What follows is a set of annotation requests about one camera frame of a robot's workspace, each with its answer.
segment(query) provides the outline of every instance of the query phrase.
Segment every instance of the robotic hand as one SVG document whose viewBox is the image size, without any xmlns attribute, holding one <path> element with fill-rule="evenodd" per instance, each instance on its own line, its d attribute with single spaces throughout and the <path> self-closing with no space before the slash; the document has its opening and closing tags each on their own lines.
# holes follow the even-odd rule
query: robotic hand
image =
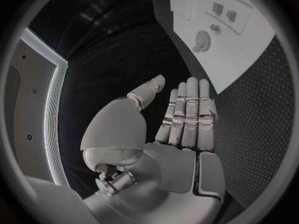
<svg viewBox="0 0 299 224">
<path fill-rule="evenodd" d="M 172 90 L 155 142 L 145 144 L 140 111 L 164 84 L 159 75 L 110 102 L 83 136 L 84 161 L 100 173 L 99 191 L 86 203 L 102 222 L 210 223 L 220 209 L 224 174 L 213 153 L 217 112 L 207 80 L 191 77 Z"/>
</svg>

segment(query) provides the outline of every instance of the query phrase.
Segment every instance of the white light strip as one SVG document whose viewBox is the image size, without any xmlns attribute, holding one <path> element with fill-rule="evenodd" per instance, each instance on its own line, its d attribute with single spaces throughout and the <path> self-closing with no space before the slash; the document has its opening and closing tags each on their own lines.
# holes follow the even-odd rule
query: white light strip
<svg viewBox="0 0 299 224">
<path fill-rule="evenodd" d="M 57 131 L 60 94 L 68 63 L 28 28 L 22 34 L 21 40 L 56 66 L 45 104 L 44 145 L 53 181 L 57 185 L 69 187 L 60 158 Z"/>
</svg>

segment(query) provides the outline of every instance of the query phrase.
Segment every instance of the led light strip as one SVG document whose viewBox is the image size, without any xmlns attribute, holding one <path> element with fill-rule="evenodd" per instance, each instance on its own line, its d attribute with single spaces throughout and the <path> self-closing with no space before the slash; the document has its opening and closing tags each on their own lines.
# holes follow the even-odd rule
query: led light strip
<svg viewBox="0 0 299 224">
<path fill-rule="evenodd" d="M 45 104 L 44 145 L 53 181 L 57 185 L 69 187 L 60 158 L 57 130 L 60 94 L 68 63 L 28 28 L 22 34 L 21 40 L 56 66 Z"/>
</svg>

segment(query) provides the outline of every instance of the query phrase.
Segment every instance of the perforated surface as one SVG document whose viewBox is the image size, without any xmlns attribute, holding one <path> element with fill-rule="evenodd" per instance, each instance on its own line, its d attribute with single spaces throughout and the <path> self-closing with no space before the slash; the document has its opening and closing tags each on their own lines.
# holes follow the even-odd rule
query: perforated surface
<svg viewBox="0 0 299 224">
<path fill-rule="evenodd" d="M 169 0 L 153 0 L 158 22 L 180 52 L 191 75 L 208 79 L 192 52 L 172 30 Z M 274 38 L 262 56 L 220 95 L 210 86 L 219 120 L 215 152 L 227 191 L 249 206 L 273 178 L 287 149 L 293 125 L 293 85 L 287 60 Z"/>
</svg>

